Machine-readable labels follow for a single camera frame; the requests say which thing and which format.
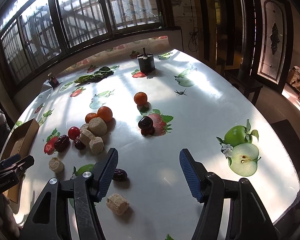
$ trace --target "cardboard box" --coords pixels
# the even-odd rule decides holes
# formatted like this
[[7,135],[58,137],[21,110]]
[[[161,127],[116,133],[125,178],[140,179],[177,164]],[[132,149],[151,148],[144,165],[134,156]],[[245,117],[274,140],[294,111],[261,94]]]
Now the cardboard box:
[[[39,130],[39,124],[35,119],[25,122],[15,128],[10,135],[6,147],[1,155],[1,160],[7,159],[15,154],[20,154],[21,159],[29,154],[34,137]],[[7,190],[4,194],[13,202],[18,203],[20,184],[17,184]]]

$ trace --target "fruit-patterned tablecloth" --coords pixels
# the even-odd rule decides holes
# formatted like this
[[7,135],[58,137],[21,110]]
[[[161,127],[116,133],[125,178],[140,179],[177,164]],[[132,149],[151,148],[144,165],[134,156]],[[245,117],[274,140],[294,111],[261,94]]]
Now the fruit-patterned tablecloth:
[[[223,179],[238,181],[247,176],[272,222],[298,202],[300,183],[289,155],[268,122],[236,88],[177,50],[155,56],[154,61],[156,70],[148,76],[139,71],[137,59],[126,58],[108,65],[114,74],[98,83],[73,83],[87,75],[91,68],[86,68],[59,77],[62,83],[56,89],[43,85],[16,124],[35,118],[41,125],[30,152],[34,165],[25,174],[20,205],[13,207],[18,224],[25,222],[40,192],[55,177],[48,167],[52,157],[65,165],[57,178],[67,180],[74,166],[78,169],[99,161],[111,147],[118,150],[117,167],[128,173],[129,180],[112,181],[107,197],[119,193],[130,208],[117,216],[107,208],[106,198],[96,204],[106,239],[164,240],[167,234],[173,239],[191,239],[202,204],[191,196],[182,173],[179,152],[183,148]],[[135,104],[133,97],[139,91],[147,94],[147,107]],[[64,153],[44,153],[49,139],[67,134],[72,126],[82,126],[86,114],[101,106],[111,108],[114,118],[102,136],[103,153],[94,156],[90,150],[79,151],[72,141]],[[156,136],[141,135],[138,121],[142,115],[154,119]],[[225,200],[219,239],[225,237],[229,205]],[[72,238],[77,240],[71,205],[69,218]]]

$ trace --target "orange fruit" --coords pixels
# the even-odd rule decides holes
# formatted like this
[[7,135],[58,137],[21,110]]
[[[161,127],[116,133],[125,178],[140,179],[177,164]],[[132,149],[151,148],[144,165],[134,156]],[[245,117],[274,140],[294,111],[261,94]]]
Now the orange fruit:
[[110,122],[112,119],[112,111],[109,107],[102,106],[98,109],[98,117],[100,117],[105,122]]
[[133,100],[137,105],[145,105],[148,101],[148,97],[146,93],[138,92],[134,95]]
[[86,123],[89,123],[92,118],[96,118],[96,117],[98,117],[98,115],[96,113],[87,114],[85,121],[86,121]]

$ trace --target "red tomato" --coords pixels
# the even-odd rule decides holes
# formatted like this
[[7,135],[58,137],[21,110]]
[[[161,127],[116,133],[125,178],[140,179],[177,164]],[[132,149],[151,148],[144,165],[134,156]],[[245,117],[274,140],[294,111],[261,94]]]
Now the red tomato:
[[68,136],[71,140],[75,140],[77,136],[80,136],[80,129],[76,126],[73,126],[68,131]]

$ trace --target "silver bolt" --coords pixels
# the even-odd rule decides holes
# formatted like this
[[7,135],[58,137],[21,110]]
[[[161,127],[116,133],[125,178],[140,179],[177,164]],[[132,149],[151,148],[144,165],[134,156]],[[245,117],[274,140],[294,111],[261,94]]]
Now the silver bolt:
[[82,174],[83,177],[85,178],[88,178],[91,176],[91,172],[90,171],[85,171],[83,174]]
[[53,184],[56,184],[57,181],[58,180],[56,178],[52,178],[52,179],[49,180],[49,183],[53,185]]
[[246,179],[246,178],[242,178],[241,179],[241,183],[243,183],[243,184],[249,184],[249,180]]
[[215,173],[213,173],[213,172],[208,172],[207,173],[207,176],[209,177],[209,178],[214,178],[215,176],[216,176],[216,174]]

